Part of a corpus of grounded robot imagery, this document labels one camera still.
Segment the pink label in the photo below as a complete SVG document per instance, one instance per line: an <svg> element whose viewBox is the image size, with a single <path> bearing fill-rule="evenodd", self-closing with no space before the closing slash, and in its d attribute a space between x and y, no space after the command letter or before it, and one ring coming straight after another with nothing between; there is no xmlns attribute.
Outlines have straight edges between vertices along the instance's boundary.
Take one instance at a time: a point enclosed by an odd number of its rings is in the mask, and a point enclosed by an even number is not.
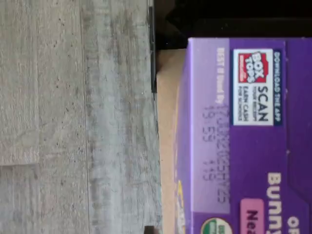
<svg viewBox="0 0 312 234"><path fill-rule="evenodd" d="M240 234L264 234L262 199L245 198L240 202Z"/></svg>

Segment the cereal box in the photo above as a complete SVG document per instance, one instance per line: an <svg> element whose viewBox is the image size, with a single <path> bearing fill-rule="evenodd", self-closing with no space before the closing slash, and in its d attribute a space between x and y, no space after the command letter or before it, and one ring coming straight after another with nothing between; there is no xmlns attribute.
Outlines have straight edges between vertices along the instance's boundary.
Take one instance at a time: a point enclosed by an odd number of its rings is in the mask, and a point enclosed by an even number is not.
<svg viewBox="0 0 312 234"><path fill-rule="evenodd" d="M311 234L312 39L189 39L177 234Z"/></svg>

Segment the box tops logo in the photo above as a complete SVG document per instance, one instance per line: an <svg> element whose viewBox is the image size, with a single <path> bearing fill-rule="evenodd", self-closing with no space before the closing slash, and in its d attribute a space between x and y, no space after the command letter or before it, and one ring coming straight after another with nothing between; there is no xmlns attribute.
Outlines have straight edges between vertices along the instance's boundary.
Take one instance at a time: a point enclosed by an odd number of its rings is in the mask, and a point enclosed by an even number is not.
<svg viewBox="0 0 312 234"><path fill-rule="evenodd" d="M269 73L266 53L239 53L238 66L239 83L266 83Z"/></svg>

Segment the box tops scan label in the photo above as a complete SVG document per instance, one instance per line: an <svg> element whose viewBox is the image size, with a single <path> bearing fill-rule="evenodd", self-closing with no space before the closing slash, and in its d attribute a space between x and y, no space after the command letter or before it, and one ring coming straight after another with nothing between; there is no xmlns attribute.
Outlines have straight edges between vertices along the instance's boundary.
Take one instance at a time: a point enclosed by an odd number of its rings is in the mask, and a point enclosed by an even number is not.
<svg viewBox="0 0 312 234"><path fill-rule="evenodd" d="M233 125L281 125L281 52L234 49L232 62Z"/></svg>

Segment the gray wood grain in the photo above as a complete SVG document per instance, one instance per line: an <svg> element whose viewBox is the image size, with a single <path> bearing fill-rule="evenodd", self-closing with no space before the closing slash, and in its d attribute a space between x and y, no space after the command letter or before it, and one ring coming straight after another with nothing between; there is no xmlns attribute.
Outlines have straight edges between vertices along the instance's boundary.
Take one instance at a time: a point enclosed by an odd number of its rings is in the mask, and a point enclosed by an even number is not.
<svg viewBox="0 0 312 234"><path fill-rule="evenodd" d="M27 146L39 149L39 160L1 167L0 233L88 233L79 12L79 2L72 0L1 1L1 68L6 71L0 74L1 88L23 94L14 100L15 112L8 113L8 118L20 118L23 128L7 127L14 130L13 147L24 150L25 139ZM3 103L12 106L10 100ZM1 122L4 137L6 121Z"/></svg>
<svg viewBox="0 0 312 234"><path fill-rule="evenodd" d="M148 3L81 2L90 233L162 233Z"/></svg>
<svg viewBox="0 0 312 234"><path fill-rule="evenodd" d="M39 161L36 14L0 1L0 165Z"/></svg>

